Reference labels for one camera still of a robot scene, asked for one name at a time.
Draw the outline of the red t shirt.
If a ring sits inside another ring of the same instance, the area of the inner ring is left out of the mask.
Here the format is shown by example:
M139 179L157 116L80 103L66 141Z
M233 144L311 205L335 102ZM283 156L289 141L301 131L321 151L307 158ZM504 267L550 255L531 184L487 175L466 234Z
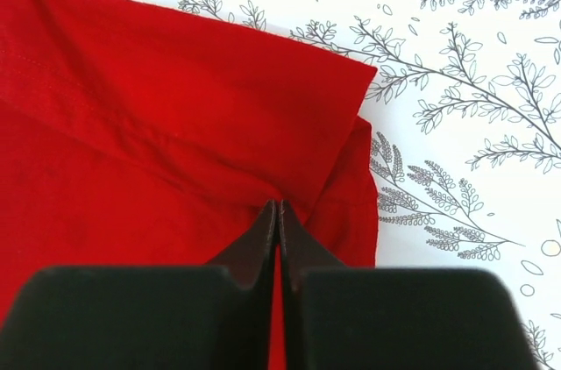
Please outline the red t shirt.
M198 267L274 202L264 369L290 369L279 206L344 265L374 263L376 73L131 0L1 0L1 330L41 270Z

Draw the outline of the floral patterned table mat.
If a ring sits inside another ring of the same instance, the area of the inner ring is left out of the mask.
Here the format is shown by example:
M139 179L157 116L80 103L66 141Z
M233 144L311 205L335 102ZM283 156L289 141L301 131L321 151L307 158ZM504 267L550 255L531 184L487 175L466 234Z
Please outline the floral patterned table mat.
M374 65L382 267L484 267L560 366L560 0L139 0Z

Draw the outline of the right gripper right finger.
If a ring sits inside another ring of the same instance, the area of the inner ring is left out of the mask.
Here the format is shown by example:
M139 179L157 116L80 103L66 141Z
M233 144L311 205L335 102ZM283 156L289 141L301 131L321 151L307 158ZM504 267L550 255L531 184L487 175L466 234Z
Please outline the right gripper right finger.
M344 265L279 206L290 369L533 369L511 296L472 268Z

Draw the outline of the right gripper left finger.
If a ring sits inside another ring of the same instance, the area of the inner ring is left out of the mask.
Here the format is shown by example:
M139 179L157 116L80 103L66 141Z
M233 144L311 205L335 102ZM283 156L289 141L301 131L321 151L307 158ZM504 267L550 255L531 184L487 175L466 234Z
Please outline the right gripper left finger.
M276 205L198 267L51 267L1 330L4 369L264 369Z

